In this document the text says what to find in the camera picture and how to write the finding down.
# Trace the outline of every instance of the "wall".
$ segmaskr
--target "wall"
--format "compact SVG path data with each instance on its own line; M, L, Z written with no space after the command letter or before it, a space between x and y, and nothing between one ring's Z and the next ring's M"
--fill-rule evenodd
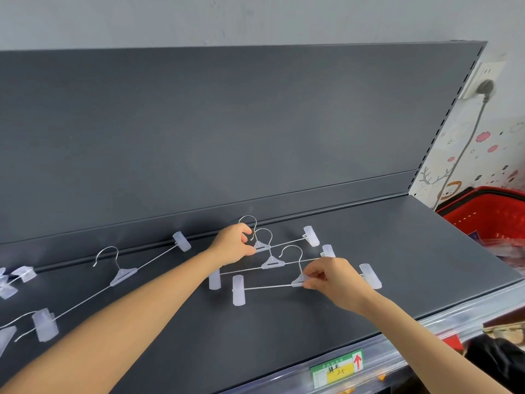
M446 198L468 185L525 189L523 11L525 0L0 0L0 49L488 40L481 60L507 60L478 130L490 136L468 150ZM425 204L480 103L451 112L411 190Z

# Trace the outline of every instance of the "forearm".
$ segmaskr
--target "forearm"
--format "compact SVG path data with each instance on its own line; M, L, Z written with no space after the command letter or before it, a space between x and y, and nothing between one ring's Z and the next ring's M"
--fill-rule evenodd
M377 294L367 302L365 317L390 340L432 394L509 393L390 300Z
M109 392L212 272L213 257L202 252L91 316L0 393Z

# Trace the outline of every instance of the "person's left hand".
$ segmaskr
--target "person's left hand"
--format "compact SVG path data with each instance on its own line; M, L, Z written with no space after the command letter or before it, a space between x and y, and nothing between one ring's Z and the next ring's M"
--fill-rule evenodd
M244 223L230 225L220 230L207 250L213 253L217 260L217 268L237 262L244 256L255 254L253 246L245 245L248 241L245 234L251 233L252 229Z

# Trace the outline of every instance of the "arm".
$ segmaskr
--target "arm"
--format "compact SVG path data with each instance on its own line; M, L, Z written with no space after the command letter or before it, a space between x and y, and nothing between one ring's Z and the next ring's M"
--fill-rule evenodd
M432 394L510 393L374 291L344 258L319 258L304 273L310 277L305 288L319 290L337 306L376 325Z
M208 250L88 318L35 359L0 394L108 393L214 270L255 253L246 224L223 229Z

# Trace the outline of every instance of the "gray metal panel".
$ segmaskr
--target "gray metal panel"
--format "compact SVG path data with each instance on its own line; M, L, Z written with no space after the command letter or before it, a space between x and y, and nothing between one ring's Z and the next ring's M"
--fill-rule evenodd
M411 196L267 227L272 229L278 243L296 239L305 225L312 225L321 244L332 244L336 254L349 258L354 267L369 262L383 282L380 292L415 318L522 279ZM128 291L205 249L211 240L192 241L193 248L187 253L175 249L59 319L60 335ZM321 251L320 246L300 244L305 258L315 257ZM135 253L119 261L123 267L139 266L161 251ZM296 255L291 251L283 259L294 260ZM228 268L257 266L264 260L265 254L259 253ZM286 284L298 273L296 264L245 273L245 284L246 287ZM102 289L114 274L115 265L109 260L96 268L83 264L43 273L0 303L0 324L43 307L61 313ZM18 327L19 331L30 328L30 319ZM338 309L319 293L302 288L249 291L246 305L235 307L230 276L223 279L219 291L208 290L207 282L200 285L113 392L144 393L154 386L159 394L209 394L376 333L364 318ZM2 357L9 362L2 364L0 384L55 342L56 339L38 343L32 335L16 344L10 343ZM205 378L200 368L203 363Z
M2 52L0 243L416 170L484 44Z
M377 194L394 195L406 191L414 171L369 178L345 184L331 185L300 192L259 198L251 201L208 207L115 224L91 230L45 236L0 245L0 266L20 265L41 267L61 262L80 263L90 260L106 246L124 250L172 239L176 231L186 236L216 231L237 222L232 216L255 214L259 221L311 213L327 207L339 207L377 199Z

